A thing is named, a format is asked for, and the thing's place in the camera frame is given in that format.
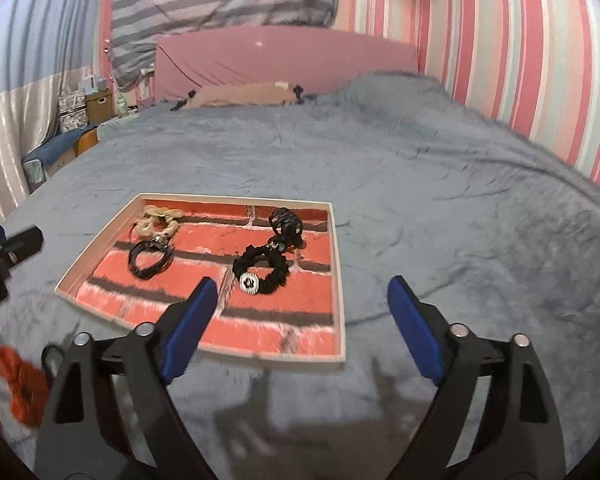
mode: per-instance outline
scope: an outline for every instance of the bed sheet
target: bed sheet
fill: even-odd
[[[0,306],[0,345],[36,361],[75,331],[120,335],[53,294],[110,218],[142,191],[332,202],[347,362],[333,374],[195,356],[169,391],[221,479],[382,479],[434,395],[388,313],[402,274],[480,336],[526,333],[560,414],[569,466],[600,434],[600,190],[435,81],[379,74],[305,105],[169,112],[163,104],[65,166],[6,221],[43,251]],[[122,405],[137,453],[123,385]],[[484,385],[478,391],[484,394]],[[0,419],[29,465],[36,433]],[[472,409],[455,459],[479,422]]]

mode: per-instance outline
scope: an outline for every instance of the cardboard box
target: cardboard box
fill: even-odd
[[[131,227],[149,204],[179,208],[186,215],[170,242],[172,264],[150,280],[138,280],[126,259],[138,240]],[[290,260],[285,286],[270,295],[251,296],[239,289],[231,265],[248,244],[266,243],[272,235],[267,218],[279,207],[288,207],[303,220],[305,245],[285,253]],[[260,266],[250,270],[261,276],[270,271]],[[141,193],[89,243],[56,293],[132,329],[143,321],[155,322],[203,276],[216,282],[219,301],[201,350],[285,366],[344,362],[340,259],[333,209],[326,202]]]
[[[101,124],[115,116],[111,90],[87,95],[84,100],[91,124]]]

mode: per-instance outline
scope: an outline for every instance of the pink wall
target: pink wall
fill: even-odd
[[[335,27],[417,44],[454,99],[600,184],[600,0],[340,0]]]

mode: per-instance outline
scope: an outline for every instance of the screw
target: screw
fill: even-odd
[[[469,329],[462,323],[455,323],[451,325],[451,333],[456,337],[467,337],[469,335]]]
[[[513,342],[518,346],[522,346],[523,348],[531,344],[529,338],[524,334],[516,334],[513,336]]]
[[[153,323],[140,323],[136,326],[136,333],[139,336],[145,337],[154,333],[154,324]]]
[[[76,335],[74,337],[74,344],[76,346],[84,346],[86,345],[91,339],[91,335],[87,334],[86,332],[80,332],[78,335]]]

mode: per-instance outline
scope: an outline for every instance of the white curtain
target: white curtain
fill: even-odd
[[[20,159],[55,132],[58,97],[92,71],[98,0],[0,1],[0,222],[28,195]]]

